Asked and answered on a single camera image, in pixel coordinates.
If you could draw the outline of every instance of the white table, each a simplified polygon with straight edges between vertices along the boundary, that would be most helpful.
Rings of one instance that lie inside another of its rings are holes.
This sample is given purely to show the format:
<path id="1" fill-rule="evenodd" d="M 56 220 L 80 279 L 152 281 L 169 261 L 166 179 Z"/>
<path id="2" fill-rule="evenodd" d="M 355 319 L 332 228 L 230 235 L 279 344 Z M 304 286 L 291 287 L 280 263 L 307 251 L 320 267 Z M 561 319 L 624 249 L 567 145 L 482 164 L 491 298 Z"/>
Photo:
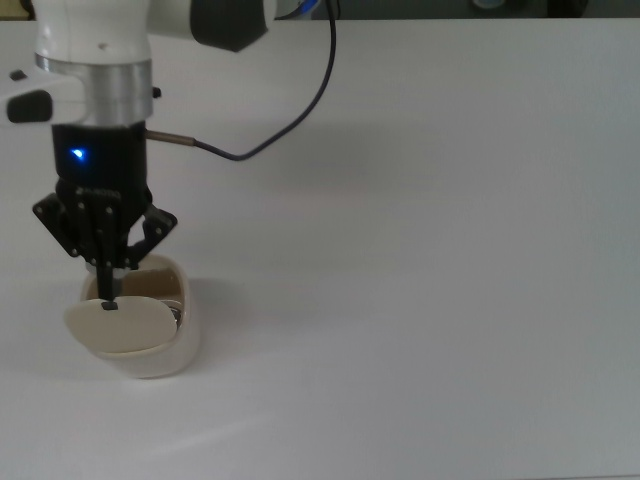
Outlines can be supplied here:
<path id="1" fill-rule="evenodd" d="M 49 132 L 0 131 L 0 478 L 640 473 L 639 23 L 339 27 L 326 97 L 260 158 L 150 148 L 205 325 L 173 378 L 68 334 L 83 265 L 30 213 Z M 33 36 L 2 25 L 3 73 Z M 328 27 L 152 45 L 150 128 L 242 151 L 306 106 Z"/>

